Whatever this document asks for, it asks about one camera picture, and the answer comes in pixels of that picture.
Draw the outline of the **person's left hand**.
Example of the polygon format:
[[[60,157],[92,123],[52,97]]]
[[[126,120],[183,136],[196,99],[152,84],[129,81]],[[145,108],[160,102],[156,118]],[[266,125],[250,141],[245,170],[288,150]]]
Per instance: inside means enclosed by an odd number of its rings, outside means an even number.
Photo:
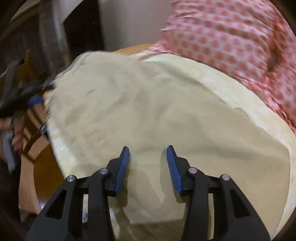
[[[24,116],[1,118],[1,131],[13,131],[11,146],[15,152],[23,149]]]

